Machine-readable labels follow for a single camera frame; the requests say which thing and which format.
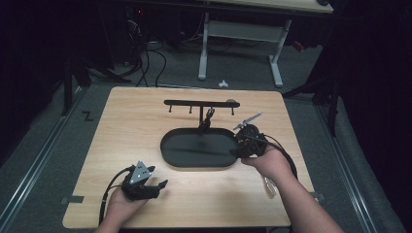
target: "left hand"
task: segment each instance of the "left hand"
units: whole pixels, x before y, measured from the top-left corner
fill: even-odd
[[[113,191],[106,216],[96,232],[118,232],[121,227],[149,200],[129,200],[120,187]]]

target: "small tool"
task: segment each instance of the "small tool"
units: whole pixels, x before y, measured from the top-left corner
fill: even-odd
[[[258,118],[261,116],[261,112],[258,112],[256,115],[251,116],[245,120],[243,120],[240,124],[236,125],[235,127],[233,127],[233,130],[236,130],[238,128],[243,128],[245,127],[249,122],[251,122],[252,120]]]

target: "dark wall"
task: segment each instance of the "dark wall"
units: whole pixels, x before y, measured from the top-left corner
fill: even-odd
[[[100,67],[113,67],[104,22],[109,29],[122,29],[126,37],[124,25],[112,25],[124,13],[116,6],[104,21],[102,9],[91,1],[0,1],[0,164],[52,100],[68,57],[82,56]],[[111,33],[112,41],[120,42],[119,33]],[[117,49],[118,43],[112,46]]]
[[[360,146],[408,232],[412,231],[412,4],[348,1],[310,79],[341,77],[340,95]]]
[[[5,160],[62,77],[62,28],[42,1],[0,3],[0,157]]]

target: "tabletop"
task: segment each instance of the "tabletop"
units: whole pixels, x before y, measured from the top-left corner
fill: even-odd
[[[147,184],[168,180],[125,225],[128,228],[288,226],[281,198],[269,197],[262,176],[240,160],[221,168],[178,168],[161,155],[162,137],[172,129],[197,127],[199,108],[174,106],[165,99],[216,101],[233,99],[234,109],[216,109],[211,127],[232,130],[262,112],[252,124],[274,137],[291,155],[300,182],[314,191],[282,95],[276,91],[115,87],[112,89],[63,219],[67,228],[98,225],[102,195],[120,170],[142,160],[155,166]],[[119,177],[115,183],[122,182]]]

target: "right hand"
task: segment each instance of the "right hand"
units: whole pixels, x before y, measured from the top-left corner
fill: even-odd
[[[264,177],[277,182],[284,176],[292,175],[291,165],[277,149],[267,146],[264,155],[241,159],[243,164],[253,166]]]

